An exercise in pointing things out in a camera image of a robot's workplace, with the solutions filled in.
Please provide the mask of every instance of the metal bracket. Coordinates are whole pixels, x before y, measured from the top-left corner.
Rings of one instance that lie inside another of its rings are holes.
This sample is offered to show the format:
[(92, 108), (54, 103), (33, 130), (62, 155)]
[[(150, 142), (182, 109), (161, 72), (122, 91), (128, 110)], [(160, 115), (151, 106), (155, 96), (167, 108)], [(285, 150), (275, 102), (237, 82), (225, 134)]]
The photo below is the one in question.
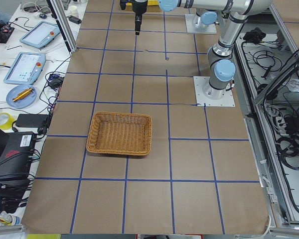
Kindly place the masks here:
[(226, 91), (223, 98), (212, 100), (203, 93), (203, 85), (209, 81), (210, 77), (194, 76), (196, 103), (199, 106), (235, 107), (234, 97), (231, 91)]
[(193, 26), (193, 19), (194, 18), (195, 18), (194, 14), (185, 14), (187, 33), (212, 34), (212, 35), (217, 34), (215, 24), (211, 24), (209, 26), (199, 28), (199, 29), (195, 28)]

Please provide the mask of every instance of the white label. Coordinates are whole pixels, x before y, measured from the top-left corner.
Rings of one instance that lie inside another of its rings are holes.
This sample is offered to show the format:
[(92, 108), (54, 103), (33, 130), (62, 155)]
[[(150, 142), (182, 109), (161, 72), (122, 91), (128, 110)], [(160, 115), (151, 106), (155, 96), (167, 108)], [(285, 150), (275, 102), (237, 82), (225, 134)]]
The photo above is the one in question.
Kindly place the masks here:
[(31, 138), (32, 138), (31, 135), (24, 135), (24, 136), (22, 136), (20, 147), (28, 147), (28, 146), (30, 146)]

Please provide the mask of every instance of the device screen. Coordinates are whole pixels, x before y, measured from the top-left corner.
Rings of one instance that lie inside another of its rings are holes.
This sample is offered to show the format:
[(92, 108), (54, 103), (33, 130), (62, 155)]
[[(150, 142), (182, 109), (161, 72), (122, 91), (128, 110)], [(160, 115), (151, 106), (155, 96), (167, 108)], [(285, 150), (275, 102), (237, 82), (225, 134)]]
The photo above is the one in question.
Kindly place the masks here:
[(38, 62), (39, 55), (21, 54), (17, 63), (14, 65), (8, 77), (10, 80), (27, 82), (30, 79), (31, 73)]
[(24, 40), (32, 44), (38, 45), (43, 39), (45, 39), (50, 34), (50, 32), (54, 30), (55, 26), (43, 22), (38, 27), (33, 29), (31, 33), (24, 38)]

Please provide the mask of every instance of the white cup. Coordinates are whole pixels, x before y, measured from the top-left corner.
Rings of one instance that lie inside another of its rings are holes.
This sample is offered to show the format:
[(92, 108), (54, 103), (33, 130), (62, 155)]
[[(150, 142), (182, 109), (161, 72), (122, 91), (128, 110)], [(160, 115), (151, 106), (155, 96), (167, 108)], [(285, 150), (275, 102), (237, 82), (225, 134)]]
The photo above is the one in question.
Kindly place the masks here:
[(69, 6), (70, 14), (74, 17), (79, 18), (78, 7), (75, 5)]

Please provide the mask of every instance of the blue joint cap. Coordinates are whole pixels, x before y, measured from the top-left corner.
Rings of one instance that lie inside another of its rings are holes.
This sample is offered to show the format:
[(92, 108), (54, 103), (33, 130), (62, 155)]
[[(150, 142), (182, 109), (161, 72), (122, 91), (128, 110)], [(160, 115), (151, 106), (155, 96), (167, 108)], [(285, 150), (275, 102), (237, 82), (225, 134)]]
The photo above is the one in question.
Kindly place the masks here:
[(203, 23), (204, 25), (213, 24), (215, 21), (217, 21), (217, 13), (214, 11), (205, 12), (200, 17), (200, 20), (201, 20), (201, 23)]
[(216, 63), (214, 71), (220, 81), (227, 82), (234, 77), (236, 67), (230, 60), (223, 59)]
[(178, 0), (158, 0), (158, 5), (163, 11), (173, 11), (177, 8)]

